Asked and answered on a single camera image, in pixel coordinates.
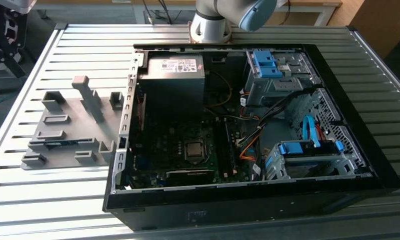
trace desk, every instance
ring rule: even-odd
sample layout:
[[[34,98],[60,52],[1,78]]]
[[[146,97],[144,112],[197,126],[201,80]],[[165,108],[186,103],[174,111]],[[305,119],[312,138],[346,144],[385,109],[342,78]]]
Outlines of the desk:
[[[157,0],[145,0],[149,10],[162,10],[162,6]],[[142,0],[132,0],[133,12],[137,24],[146,24],[145,21],[145,7]],[[168,10],[196,10],[196,0],[166,0],[165,1]],[[332,17],[334,9],[341,5],[341,0],[290,0],[290,12],[292,13],[318,13],[314,21],[314,26],[325,26]],[[286,12],[288,4],[278,7],[276,12]]]
[[[157,0],[145,0],[149,10],[162,10]],[[166,0],[168,10],[194,11],[196,0]],[[341,0],[290,0],[292,13],[318,13],[314,26],[325,26],[333,11],[341,6]],[[146,24],[142,0],[37,0],[34,10],[124,10],[133,9],[136,23]],[[286,12],[288,4],[274,10]]]
[[[253,33],[234,27],[232,32],[234,43],[317,45],[400,176],[400,81],[357,32],[312,26],[264,27]],[[122,91],[133,44],[152,43],[189,43],[186,25],[69,25],[53,31],[0,129],[0,240],[400,239],[400,190],[320,217],[132,232],[102,212],[108,167],[19,169],[45,91],[80,97],[74,75],[89,76],[101,97]]]

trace wooden furniture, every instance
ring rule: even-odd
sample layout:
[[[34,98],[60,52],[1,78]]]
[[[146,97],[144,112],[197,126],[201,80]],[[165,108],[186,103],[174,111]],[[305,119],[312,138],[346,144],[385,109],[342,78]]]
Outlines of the wooden furniture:
[[[266,25],[316,25],[325,26],[332,13],[341,6],[341,0],[289,0],[290,14],[285,20],[288,4],[276,9]],[[145,0],[149,10],[162,10],[157,0]],[[168,10],[196,10],[196,0],[165,0]],[[33,9],[35,10],[121,10],[132,9],[136,23],[146,24],[145,8],[142,0],[37,0]]]
[[[384,58],[400,41],[400,0],[341,0],[329,26],[353,26]]]
[[[341,0],[289,0],[290,15],[285,25],[314,25],[325,26],[330,19],[334,9],[341,6]],[[144,16],[142,0],[132,0],[136,23],[146,24]],[[157,0],[145,0],[149,10],[162,10]],[[196,10],[196,0],[165,0],[168,10]],[[288,11],[288,4],[274,10],[266,25],[282,23]]]

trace aluminum workbench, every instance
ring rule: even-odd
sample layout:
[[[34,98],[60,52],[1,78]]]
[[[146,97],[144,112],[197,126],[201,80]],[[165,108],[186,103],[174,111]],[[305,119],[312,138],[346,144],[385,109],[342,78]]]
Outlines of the aluminum workbench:
[[[400,81],[357,32],[306,26],[232,31],[234,43],[317,45],[400,176]],[[80,97],[72,78],[86,75],[105,97],[125,88],[132,44],[188,42],[185,25],[69,25],[53,31],[0,129],[0,240],[400,239],[400,190],[321,217],[132,232],[102,212],[108,167],[19,169],[45,91]]]

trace circuit board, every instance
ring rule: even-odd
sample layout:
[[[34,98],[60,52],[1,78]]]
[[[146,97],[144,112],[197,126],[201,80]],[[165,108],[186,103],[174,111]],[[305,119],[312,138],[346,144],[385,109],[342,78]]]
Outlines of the circuit board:
[[[181,171],[208,173],[212,175],[210,184],[244,182],[249,179],[249,163],[245,161],[233,162],[230,172],[222,174],[213,121],[213,118],[204,118],[197,121],[145,123],[132,149],[133,171],[126,175],[126,182],[133,188],[168,187],[169,173]],[[237,120],[225,120],[225,124],[228,140],[236,150],[234,139],[240,138],[240,123]],[[184,182],[186,185],[192,184],[186,179]]]

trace motherboard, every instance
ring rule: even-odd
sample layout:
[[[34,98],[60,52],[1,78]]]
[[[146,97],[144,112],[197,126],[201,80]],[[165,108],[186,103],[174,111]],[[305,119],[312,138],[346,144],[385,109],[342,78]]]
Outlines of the motherboard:
[[[188,122],[148,120],[144,124],[132,146],[133,172],[125,180],[133,188],[234,183],[249,179],[249,163],[236,158],[236,139],[241,136],[238,120],[205,117]]]

